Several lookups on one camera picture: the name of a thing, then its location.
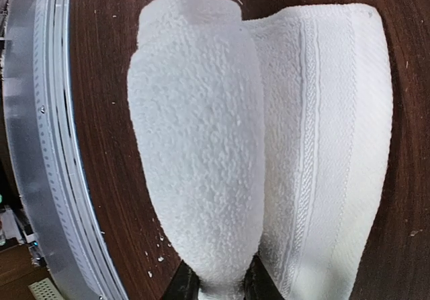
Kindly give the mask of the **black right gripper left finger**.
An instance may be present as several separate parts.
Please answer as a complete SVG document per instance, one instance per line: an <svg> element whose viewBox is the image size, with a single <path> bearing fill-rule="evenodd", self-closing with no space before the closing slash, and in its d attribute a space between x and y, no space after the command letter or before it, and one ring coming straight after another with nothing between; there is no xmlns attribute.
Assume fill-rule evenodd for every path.
<svg viewBox="0 0 430 300"><path fill-rule="evenodd" d="M198 300L200 279L183 260L163 294L163 300Z"/></svg>

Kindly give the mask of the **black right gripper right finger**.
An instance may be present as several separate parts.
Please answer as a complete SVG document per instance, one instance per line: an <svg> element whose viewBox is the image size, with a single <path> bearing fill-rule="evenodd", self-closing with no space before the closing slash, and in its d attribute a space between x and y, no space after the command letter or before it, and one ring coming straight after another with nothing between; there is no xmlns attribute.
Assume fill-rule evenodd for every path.
<svg viewBox="0 0 430 300"><path fill-rule="evenodd" d="M245 300L284 300L258 255L252 259L243 286Z"/></svg>

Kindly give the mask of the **white terry towel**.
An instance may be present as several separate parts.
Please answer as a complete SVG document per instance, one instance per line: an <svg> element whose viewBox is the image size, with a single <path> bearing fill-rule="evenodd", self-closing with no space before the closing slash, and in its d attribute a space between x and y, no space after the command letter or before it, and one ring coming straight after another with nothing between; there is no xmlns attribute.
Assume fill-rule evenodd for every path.
<svg viewBox="0 0 430 300"><path fill-rule="evenodd" d="M348 299L380 205L392 131L376 8L153 0L127 90L150 200L200 279L244 299L258 255L284 299Z"/></svg>

